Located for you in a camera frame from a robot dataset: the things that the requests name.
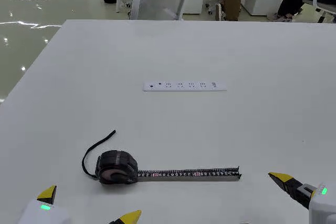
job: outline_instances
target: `power strip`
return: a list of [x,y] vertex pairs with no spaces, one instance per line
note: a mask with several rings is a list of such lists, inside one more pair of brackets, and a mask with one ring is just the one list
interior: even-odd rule
[[143,91],[225,91],[222,81],[149,81]]

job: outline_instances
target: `green led light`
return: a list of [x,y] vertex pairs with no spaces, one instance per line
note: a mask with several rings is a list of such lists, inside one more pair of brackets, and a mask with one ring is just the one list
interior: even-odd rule
[[41,205],[40,208],[43,210],[50,210],[50,207],[46,205]]

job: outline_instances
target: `white table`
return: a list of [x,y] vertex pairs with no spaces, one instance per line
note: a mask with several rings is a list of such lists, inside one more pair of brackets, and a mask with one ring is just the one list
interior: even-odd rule
[[[142,209],[139,224],[308,223],[268,177],[336,180],[335,25],[67,21],[0,106],[0,216],[58,185],[74,224]],[[225,80],[227,92],[143,92],[147,80]],[[141,169],[240,165],[240,182],[101,186],[88,157]]]

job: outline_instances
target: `black wrist strap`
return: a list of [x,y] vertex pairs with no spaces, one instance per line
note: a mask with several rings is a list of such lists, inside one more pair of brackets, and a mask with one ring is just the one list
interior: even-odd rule
[[100,140],[99,142],[95,143],[94,145],[92,145],[90,148],[88,148],[88,150],[85,152],[85,155],[82,159],[82,168],[83,168],[83,171],[89,175],[91,178],[94,178],[94,179],[98,179],[98,177],[94,174],[90,174],[88,172],[88,170],[86,170],[85,168],[85,164],[84,164],[84,160],[86,158],[86,156],[88,155],[89,152],[91,152],[94,148],[96,148],[98,145],[102,144],[103,142],[105,142],[106,140],[108,140],[109,138],[111,138],[111,136],[113,136],[114,134],[116,133],[116,130],[112,131],[109,135],[107,135],[105,138],[103,138],[102,140]]

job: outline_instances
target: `tape measure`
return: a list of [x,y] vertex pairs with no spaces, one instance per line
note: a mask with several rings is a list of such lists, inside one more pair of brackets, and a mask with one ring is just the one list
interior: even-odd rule
[[241,174],[236,168],[186,169],[186,170],[139,170],[137,161],[124,151],[107,151],[97,160],[95,174],[85,168],[87,154],[108,140],[116,131],[91,146],[82,159],[83,171],[102,184],[133,184],[144,181],[236,181]]

